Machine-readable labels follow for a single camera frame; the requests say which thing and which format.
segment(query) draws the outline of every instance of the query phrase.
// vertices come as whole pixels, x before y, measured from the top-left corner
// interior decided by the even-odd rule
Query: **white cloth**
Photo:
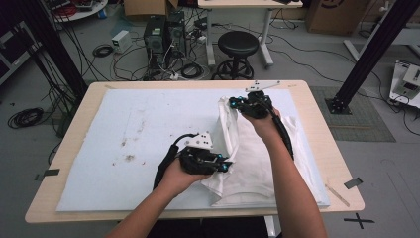
[[[229,159],[234,163],[227,173],[216,173],[203,180],[202,184],[220,197],[213,206],[275,204],[271,162],[267,148],[248,120],[242,116],[232,116],[234,110],[229,107],[226,100],[226,98],[222,98],[219,102],[219,121],[222,131],[229,133],[224,133],[223,139],[220,137],[219,130],[219,133],[215,133],[212,138],[213,141],[224,140],[227,144],[226,147],[230,148],[226,151],[236,151]],[[293,117],[285,117],[282,118],[282,122],[291,139],[295,165],[308,184],[315,200],[320,202],[322,200],[321,191],[316,188],[307,157],[301,147],[303,143],[299,137],[296,120]]]

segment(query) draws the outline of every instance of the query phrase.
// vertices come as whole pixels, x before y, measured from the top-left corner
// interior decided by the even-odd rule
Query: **gray floor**
[[[72,23],[77,38],[86,55],[92,60],[92,50],[100,44],[110,44],[110,39],[122,29],[143,34],[144,24],[129,23],[118,14],[105,20],[95,17]],[[350,58],[342,43],[351,39],[360,48],[364,42],[357,34],[351,38],[308,34],[304,24],[298,23],[294,31],[271,28],[272,34],[282,36],[296,47],[305,50],[326,50]],[[63,41],[76,65],[80,65],[77,51],[68,37],[61,32]],[[301,63],[312,65],[323,75],[344,81],[354,64],[343,57],[321,53],[303,52],[291,47],[284,40],[274,38],[268,45],[272,50],[283,51]],[[198,48],[202,56],[204,48]],[[216,50],[216,61],[225,58]],[[327,80],[313,68],[294,63],[285,54],[271,53],[275,66],[265,69],[260,54],[250,58],[256,71],[256,79],[304,79],[309,85],[339,86],[340,83]],[[112,57],[96,59],[95,67],[108,79]],[[146,65],[145,49],[135,50],[119,62],[119,67],[135,71]],[[396,60],[408,60],[420,63],[408,48],[392,46],[380,60],[374,72],[380,77],[382,94],[389,92],[394,63]],[[205,63],[204,57],[198,59]],[[84,78],[94,80],[91,72]],[[363,88],[371,96],[378,96],[379,82],[370,75]],[[51,125],[12,130],[7,120],[14,113],[32,107],[48,109],[51,103],[43,98],[49,88],[32,61],[26,62],[20,70],[0,86],[0,237],[102,237],[116,224],[109,222],[63,223],[63,224],[28,224],[25,213],[40,185],[35,181],[36,174],[48,168],[48,156],[60,138],[55,136]],[[357,222],[345,222],[344,218],[356,218],[354,213],[323,214],[330,237],[420,237],[420,161],[415,156],[419,151],[420,137],[410,133],[404,125],[403,113],[394,113],[382,101],[372,103],[386,123],[396,143],[364,143],[338,141],[343,157],[354,178],[364,182],[359,185],[366,208],[359,212],[361,219],[375,223],[363,223],[361,229]],[[413,121],[416,111],[408,109],[406,124],[414,132],[420,133],[420,120]]]

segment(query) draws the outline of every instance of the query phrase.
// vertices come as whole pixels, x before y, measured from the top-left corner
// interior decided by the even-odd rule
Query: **chair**
[[[218,65],[216,72],[212,75],[212,80],[216,76],[220,79],[237,79],[239,77],[252,79],[254,77],[254,70],[248,63],[247,57],[259,49],[259,40],[255,36],[247,32],[228,32],[219,38],[217,45],[223,53],[232,59]]]

